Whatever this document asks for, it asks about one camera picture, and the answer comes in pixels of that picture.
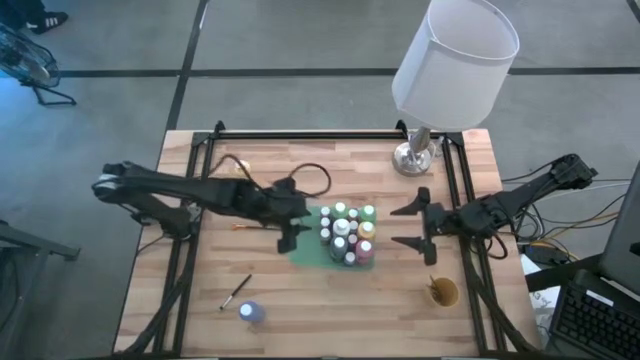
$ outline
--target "shoe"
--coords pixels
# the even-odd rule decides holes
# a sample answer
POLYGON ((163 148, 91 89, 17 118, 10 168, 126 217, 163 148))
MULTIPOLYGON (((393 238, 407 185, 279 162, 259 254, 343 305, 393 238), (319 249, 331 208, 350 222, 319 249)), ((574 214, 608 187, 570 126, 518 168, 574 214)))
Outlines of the shoe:
POLYGON ((57 28, 64 24, 69 19, 69 15, 63 12, 48 12, 45 13, 42 19, 36 22, 27 21, 27 29, 31 30, 34 34, 40 35, 47 31, 57 28))

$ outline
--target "metal stand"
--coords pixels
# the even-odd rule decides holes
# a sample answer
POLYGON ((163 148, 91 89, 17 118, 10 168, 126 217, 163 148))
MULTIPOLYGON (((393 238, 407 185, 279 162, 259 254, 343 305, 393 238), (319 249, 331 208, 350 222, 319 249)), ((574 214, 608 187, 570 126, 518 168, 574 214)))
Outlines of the metal stand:
POLYGON ((31 88, 31 90, 33 90, 33 92, 36 94, 36 98, 38 98, 38 104, 42 105, 42 106, 61 106, 61 105, 69 105, 69 106, 76 106, 78 103, 76 102, 76 100, 74 98, 72 98, 69 95, 63 94, 59 91, 55 91, 52 90, 50 88, 46 88, 44 86, 40 86, 37 84, 30 84, 30 83, 22 83, 22 86, 28 86, 31 88), (46 91, 48 93, 57 95, 61 98, 67 99, 65 101, 46 101, 44 99, 44 97, 41 94, 41 91, 46 91))

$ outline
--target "yellow cup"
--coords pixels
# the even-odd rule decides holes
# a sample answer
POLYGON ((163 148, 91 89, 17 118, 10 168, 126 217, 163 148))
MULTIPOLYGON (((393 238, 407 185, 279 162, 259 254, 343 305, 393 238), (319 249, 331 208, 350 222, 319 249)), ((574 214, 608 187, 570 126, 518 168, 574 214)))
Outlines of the yellow cup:
POLYGON ((458 286, 449 278, 437 278, 427 285, 425 297, 431 305, 449 308, 455 306, 460 298, 458 286))

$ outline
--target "butcher block tabletop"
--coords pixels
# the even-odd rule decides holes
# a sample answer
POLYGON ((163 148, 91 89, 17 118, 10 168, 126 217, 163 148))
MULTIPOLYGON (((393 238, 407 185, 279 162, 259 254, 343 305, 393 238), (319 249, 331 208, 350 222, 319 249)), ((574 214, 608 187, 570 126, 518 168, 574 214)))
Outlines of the butcher block tabletop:
MULTIPOLYGON (((167 132, 158 171, 184 176, 193 133, 167 132)), ((476 196, 502 190, 489 133, 477 129, 463 135, 476 196)), ((299 164, 315 162, 327 168, 333 186, 329 193, 308 204, 333 205, 343 201, 349 207, 374 205, 378 214, 375 266, 361 272, 299 267, 289 261, 287 254, 277 253, 278 231, 233 231, 233 224, 255 223, 205 211, 181 355, 477 355, 458 239, 435 238, 438 263, 429 267, 415 250, 391 241, 393 236, 422 235, 419 216, 389 215, 409 204, 419 186, 430 189, 432 202, 451 209, 444 158, 436 157, 424 176, 404 177, 391 163, 399 143, 400 140, 216 140, 213 163, 224 154, 234 154, 249 163, 251 175, 263 186, 287 176, 299 164), (224 311, 219 311, 218 307, 248 274, 253 274, 251 280, 224 311), (430 277, 446 277, 457 284, 457 305, 430 306, 425 300, 430 277), (247 300, 264 307, 263 323, 249 325, 239 318, 238 307, 247 300)), ((465 199, 458 156, 454 154, 453 159, 461 199, 465 199)), ((216 176, 234 176, 233 163, 221 166, 216 176)), ((317 169, 305 168, 295 178, 298 188, 307 192, 326 185, 326 178, 317 169)), ((175 199, 167 202, 177 205, 175 199)), ((159 227, 146 227, 139 246, 160 234, 159 227)), ((504 240, 508 258, 490 259, 498 302, 525 338, 538 345, 518 251, 513 238, 504 240)), ((171 240, 165 239, 134 260, 114 351, 129 346, 158 309, 170 252, 171 240)), ((169 317, 165 347, 172 344, 177 307, 169 317)), ((487 339, 493 348, 489 313, 482 307, 487 339)))

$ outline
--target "green mat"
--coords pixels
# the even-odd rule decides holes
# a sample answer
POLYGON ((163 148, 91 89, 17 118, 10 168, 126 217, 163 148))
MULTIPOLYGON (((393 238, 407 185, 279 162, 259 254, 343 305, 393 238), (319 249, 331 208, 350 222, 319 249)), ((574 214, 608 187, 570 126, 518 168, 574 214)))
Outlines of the green mat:
POLYGON ((373 268, 375 252, 369 262, 364 265, 354 264, 353 266, 347 266, 343 262, 334 262, 331 255, 329 255, 329 247, 322 245, 320 242, 320 230, 322 230, 322 226, 320 226, 320 207, 313 206, 308 210, 311 215, 303 217, 300 222, 311 227, 311 230, 303 231, 298 235, 298 248, 289 253, 289 261, 292 264, 344 271, 368 271, 373 268))

